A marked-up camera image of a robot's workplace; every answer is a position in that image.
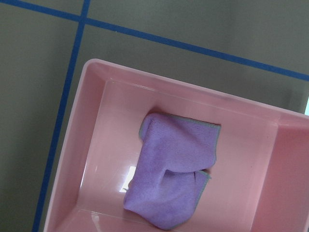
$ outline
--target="pink surface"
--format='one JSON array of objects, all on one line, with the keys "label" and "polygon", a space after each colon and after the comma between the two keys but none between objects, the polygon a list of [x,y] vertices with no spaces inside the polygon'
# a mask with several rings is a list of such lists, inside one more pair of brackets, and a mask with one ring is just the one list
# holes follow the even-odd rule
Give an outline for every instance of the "pink surface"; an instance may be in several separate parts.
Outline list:
[{"label": "pink surface", "polygon": [[309,117],[93,59],[76,93],[46,232],[159,231],[124,210],[119,192],[150,111],[222,126],[212,179],[175,230],[307,231]]}]

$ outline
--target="box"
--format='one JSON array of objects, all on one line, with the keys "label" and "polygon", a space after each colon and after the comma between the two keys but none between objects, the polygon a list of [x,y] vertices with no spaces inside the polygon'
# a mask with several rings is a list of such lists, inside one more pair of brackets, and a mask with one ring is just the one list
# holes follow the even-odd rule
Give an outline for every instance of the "box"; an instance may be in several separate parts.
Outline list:
[{"label": "box", "polygon": [[45,232],[160,231],[123,209],[149,112],[221,124],[212,179],[192,218],[174,231],[307,231],[308,116],[92,59],[77,89]]}]

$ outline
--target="purple cloth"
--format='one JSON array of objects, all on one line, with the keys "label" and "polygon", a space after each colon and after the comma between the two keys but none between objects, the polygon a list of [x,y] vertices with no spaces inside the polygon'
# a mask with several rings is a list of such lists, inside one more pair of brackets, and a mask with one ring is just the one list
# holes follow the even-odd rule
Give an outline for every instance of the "purple cloth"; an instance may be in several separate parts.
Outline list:
[{"label": "purple cloth", "polygon": [[220,125],[152,113],[143,121],[143,140],[124,208],[169,230],[195,211],[214,165]]}]

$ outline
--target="blue grid line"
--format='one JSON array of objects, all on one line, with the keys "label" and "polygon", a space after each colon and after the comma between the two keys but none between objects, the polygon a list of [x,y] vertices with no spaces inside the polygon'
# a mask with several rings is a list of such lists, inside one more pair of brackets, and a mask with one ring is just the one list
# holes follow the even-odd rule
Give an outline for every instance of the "blue grid line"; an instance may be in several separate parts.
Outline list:
[{"label": "blue grid line", "polygon": [[187,50],[187,51],[203,54],[203,55],[206,55],[206,56],[219,58],[219,59],[226,60],[226,61],[231,61],[233,63],[238,63],[238,64],[250,66],[250,67],[253,67],[253,68],[269,71],[269,72],[272,72],[272,73],[282,74],[282,75],[293,77],[293,78],[296,78],[296,79],[309,81],[309,75],[308,74],[291,71],[289,69],[280,68],[280,67],[277,67],[277,66],[265,64],[265,63],[254,61],[254,60],[251,60],[251,59],[237,57],[237,56],[227,54],[227,53],[224,53],[224,52],[218,52],[218,51],[211,50],[211,49],[208,49],[208,48],[192,45],[192,44],[189,44],[189,43],[183,43],[183,42],[180,42],[180,41],[177,41],[177,40],[168,39],[168,38],[165,38],[165,37],[149,34],[149,33],[146,33],[146,32],[142,32],[142,31],[118,26],[118,25],[115,25],[115,24],[110,24],[110,23],[98,21],[98,20],[91,19],[91,18],[81,18],[81,16],[78,16],[78,15],[75,15],[75,14],[70,14],[70,13],[67,13],[67,12],[58,11],[58,10],[54,10],[54,9],[51,9],[51,8],[42,7],[42,6],[39,6],[39,5],[35,5],[35,4],[31,4],[31,3],[27,3],[27,2],[23,2],[23,1],[19,1],[19,0],[0,0],[0,2],[9,4],[9,5],[14,5],[14,6],[17,6],[17,7],[22,7],[22,8],[33,10],[33,11],[37,11],[37,12],[41,12],[41,13],[44,13],[44,14],[49,14],[49,15],[73,20],[73,21],[80,22],[81,20],[85,20],[84,21],[85,24],[95,26],[95,27],[98,27],[98,28],[107,29],[107,30],[111,30],[111,31],[117,31],[117,32],[122,33],[122,34],[131,35],[131,36],[138,37],[138,38],[141,38],[141,39],[146,39],[146,40],[149,40],[149,41],[152,41],[152,42],[161,43],[161,44],[173,46],[173,47],[176,47],[176,48],[184,49],[184,50]]},{"label": "blue grid line", "polygon": [[34,222],[33,222],[32,232],[37,232],[39,230],[39,227],[40,227],[40,221],[41,221],[41,217],[42,217],[42,211],[43,211],[43,208],[44,208],[44,202],[45,202],[45,198],[46,198],[48,183],[49,183],[49,180],[50,180],[52,167],[53,167],[53,163],[54,163],[54,159],[55,159],[56,148],[57,148],[57,144],[58,144],[58,141],[59,141],[61,126],[62,126],[62,122],[63,122],[65,108],[66,108],[67,101],[68,101],[69,90],[70,90],[70,86],[71,86],[71,82],[72,82],[72,78],[73,78],[76,60],[77,60],[79,48],[80,48],[82,37],[83,37],[83,32],[84,32],[84,27],[85,27],[85,19],[87,17],[89,5],[90,5],[90,0],[84,0],[82,13],[81,13],[81,16],[79,17],[80,22],[78,24],[78,28],[77,28],[77,31],[76,31],[74,45],[73,45],[71,58],[70,58],[70,62],[69,62],[69,67],[68,67],[65,83],[64,83],[64,86],[63,86],[62,96],[61,96],[58,114],[57,114],[57,118],[56,118],[53,137],[52,137],[52,141],[51,141],[51,145],[50,145],[50,150],[49,150],[49,154],[48,154],[48,158],[47,158],[47,163],[46,163],[46,167],[45,167],[45,171],[44,171],[44,176],[43,176],[41,191],[40,191],[39,200],[38,200],[38,204],[37,204],[37,209],[36,209],[36,213],[35,213],[35,218],[34,218]]}]

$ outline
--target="purple towel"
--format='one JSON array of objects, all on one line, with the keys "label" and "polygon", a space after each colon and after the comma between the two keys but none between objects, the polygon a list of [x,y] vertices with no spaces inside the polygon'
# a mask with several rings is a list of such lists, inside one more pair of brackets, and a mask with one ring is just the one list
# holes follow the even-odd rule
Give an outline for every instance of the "purple towel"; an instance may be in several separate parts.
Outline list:
[{"label": "purple towel", "polygon": [[195,211],[214,165],[220,125],[190,118],[149,114],[143,121],[139,161],[124,208],[169,230]]}]

